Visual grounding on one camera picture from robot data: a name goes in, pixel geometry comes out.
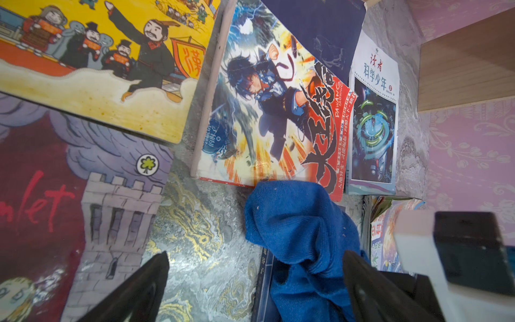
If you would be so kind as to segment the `red manga comic book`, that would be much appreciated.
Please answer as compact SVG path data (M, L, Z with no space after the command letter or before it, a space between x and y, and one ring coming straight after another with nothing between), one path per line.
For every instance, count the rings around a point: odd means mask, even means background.
M238 186L314 182L338 202L356 99L264 1L230 1L191 174Z

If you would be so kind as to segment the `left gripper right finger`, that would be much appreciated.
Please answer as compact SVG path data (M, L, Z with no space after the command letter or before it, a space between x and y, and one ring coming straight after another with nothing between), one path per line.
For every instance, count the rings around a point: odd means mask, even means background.
M343 272L356 321L442 321L428 276L378 271L350 250Z

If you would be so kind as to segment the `navy Guiguzi book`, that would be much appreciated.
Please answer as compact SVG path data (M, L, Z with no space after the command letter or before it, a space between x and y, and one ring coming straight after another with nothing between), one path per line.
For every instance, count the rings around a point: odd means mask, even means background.
M276 259L272 252L264 248L257 275L251 322L280 322L282 320L270 294L275 264Z

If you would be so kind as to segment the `blue cloth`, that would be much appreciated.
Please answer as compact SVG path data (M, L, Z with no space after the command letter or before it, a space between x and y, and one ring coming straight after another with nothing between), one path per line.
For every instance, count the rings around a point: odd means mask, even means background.
M283 321L355 321L345 285L346 251L362 250L354 221L313 182L264 181L245 208L247 241L278 261L270 295Z

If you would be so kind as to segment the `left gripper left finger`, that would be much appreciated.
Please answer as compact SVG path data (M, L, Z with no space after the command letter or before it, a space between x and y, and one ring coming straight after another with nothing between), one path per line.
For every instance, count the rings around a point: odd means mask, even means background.
M166 252L154 255L81 321L155 321L169 273Z

